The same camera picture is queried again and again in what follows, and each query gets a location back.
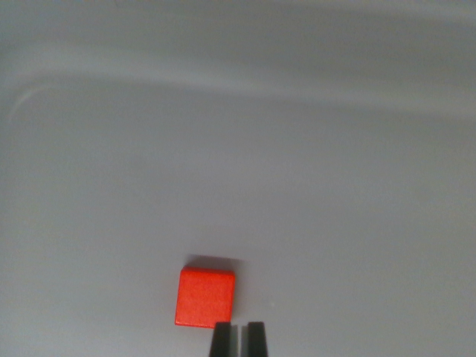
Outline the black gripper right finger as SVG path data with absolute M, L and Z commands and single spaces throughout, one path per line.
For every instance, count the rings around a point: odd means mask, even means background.
M 242 327 L 241 356 L 268 357 L 266 328 L 262 321 L 248 322 Z

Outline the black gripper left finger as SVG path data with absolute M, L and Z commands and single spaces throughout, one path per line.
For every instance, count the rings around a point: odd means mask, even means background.
M 237 327 L 230 322 L 218 322 L 213 329 L 210 357 L 232 357 L 238 353 Z

